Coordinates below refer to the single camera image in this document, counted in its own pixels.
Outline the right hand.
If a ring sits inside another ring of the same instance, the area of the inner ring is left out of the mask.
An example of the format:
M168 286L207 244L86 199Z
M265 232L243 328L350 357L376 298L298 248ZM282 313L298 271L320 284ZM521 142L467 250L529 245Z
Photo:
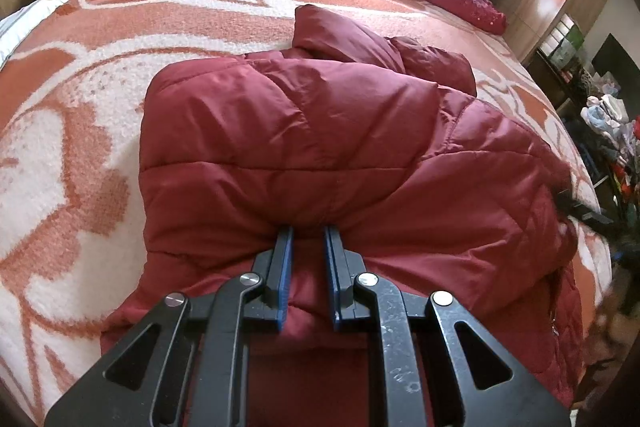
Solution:
M599 371L619 369L639 334L639 286L623 270L614 273L585 340L585 362Z

